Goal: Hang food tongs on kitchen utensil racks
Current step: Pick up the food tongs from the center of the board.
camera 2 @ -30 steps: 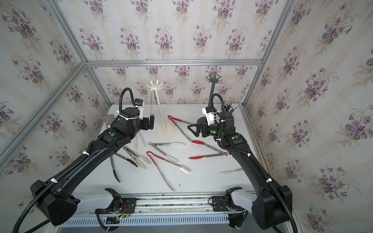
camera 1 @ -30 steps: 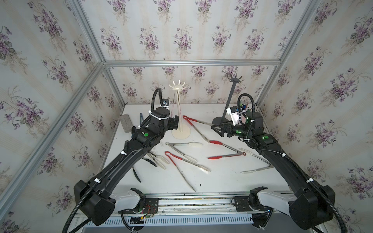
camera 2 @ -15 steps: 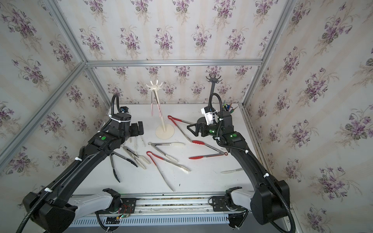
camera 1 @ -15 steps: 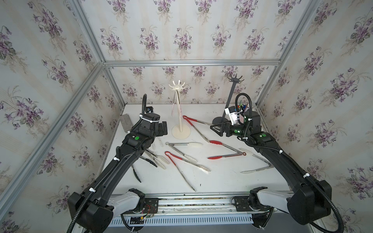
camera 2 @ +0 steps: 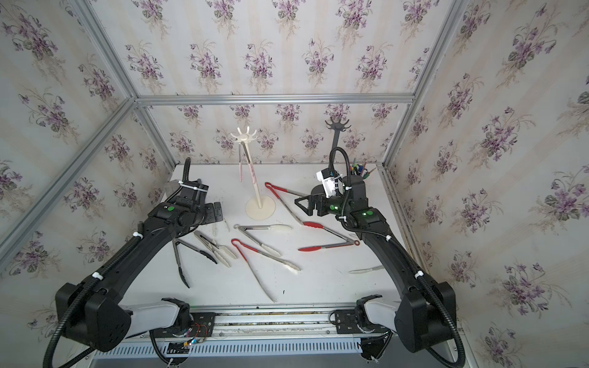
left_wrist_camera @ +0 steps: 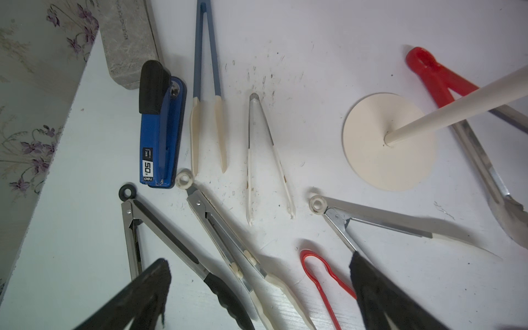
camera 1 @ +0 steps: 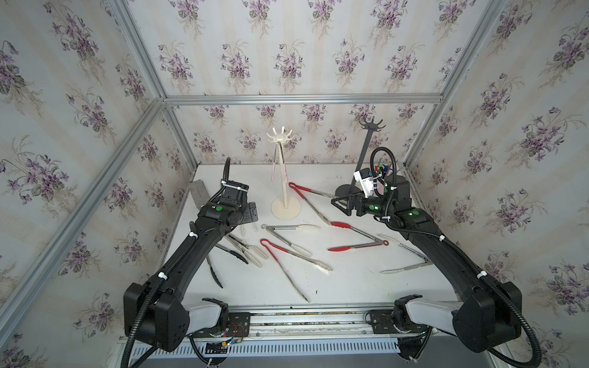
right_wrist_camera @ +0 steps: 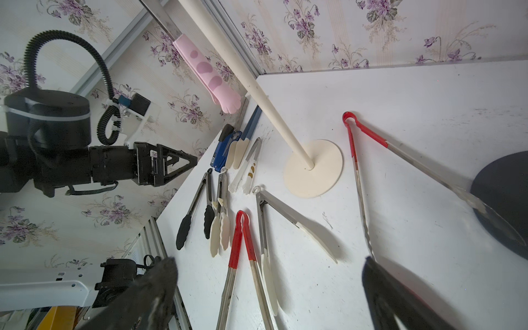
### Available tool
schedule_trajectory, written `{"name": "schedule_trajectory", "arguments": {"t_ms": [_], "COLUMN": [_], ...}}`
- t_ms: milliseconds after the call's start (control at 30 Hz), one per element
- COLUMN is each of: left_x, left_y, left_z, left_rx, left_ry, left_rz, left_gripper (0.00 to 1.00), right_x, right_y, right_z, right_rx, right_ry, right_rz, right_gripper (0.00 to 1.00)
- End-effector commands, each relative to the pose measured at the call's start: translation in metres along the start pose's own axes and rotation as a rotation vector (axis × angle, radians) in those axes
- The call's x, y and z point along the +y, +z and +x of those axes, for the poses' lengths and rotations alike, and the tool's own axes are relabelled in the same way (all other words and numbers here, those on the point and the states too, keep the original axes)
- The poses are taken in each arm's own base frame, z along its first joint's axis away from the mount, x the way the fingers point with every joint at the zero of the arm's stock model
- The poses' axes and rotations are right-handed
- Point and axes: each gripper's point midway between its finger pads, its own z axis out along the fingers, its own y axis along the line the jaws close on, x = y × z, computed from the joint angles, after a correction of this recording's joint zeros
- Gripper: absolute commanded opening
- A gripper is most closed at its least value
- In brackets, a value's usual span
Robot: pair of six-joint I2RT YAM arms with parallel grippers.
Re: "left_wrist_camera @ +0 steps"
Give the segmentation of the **white utensil rack stand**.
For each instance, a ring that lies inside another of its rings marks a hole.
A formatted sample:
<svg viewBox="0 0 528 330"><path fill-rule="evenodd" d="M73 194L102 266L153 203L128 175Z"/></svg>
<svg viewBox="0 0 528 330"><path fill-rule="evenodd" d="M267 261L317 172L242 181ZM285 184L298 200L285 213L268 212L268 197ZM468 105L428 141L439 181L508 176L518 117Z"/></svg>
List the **white utensil rack stand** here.
<svg viewBox="0 0 528 330"><path fill-rule="evenodd" d="M357 102L346 117L345 156L356 174L375 188L405 191L430 173L436 131L526 95L526 67L430 114L397 94L372 94Z"/></svg>

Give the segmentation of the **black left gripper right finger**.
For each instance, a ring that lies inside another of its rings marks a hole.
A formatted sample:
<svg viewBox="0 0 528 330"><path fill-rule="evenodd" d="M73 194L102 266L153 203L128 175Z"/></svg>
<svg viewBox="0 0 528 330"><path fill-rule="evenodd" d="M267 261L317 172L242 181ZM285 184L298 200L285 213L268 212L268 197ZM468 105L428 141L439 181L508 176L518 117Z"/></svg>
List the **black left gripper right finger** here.
<svg viewBox="0 0 528 330"><path fill-rule="evenodd" d="M366 329L446 329L359 252L349 265Z"/></svg>

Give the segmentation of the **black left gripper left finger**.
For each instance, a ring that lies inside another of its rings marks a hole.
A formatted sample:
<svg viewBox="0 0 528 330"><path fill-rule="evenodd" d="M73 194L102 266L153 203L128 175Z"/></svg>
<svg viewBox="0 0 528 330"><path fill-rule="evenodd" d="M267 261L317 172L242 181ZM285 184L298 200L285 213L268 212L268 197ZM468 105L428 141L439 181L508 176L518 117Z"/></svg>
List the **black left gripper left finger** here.
<svg viewBox="0 0 528 330"><path fill-rule="evenodd" d="M170 272L159 258L77 329L155 329L165 322Z"/></svg>

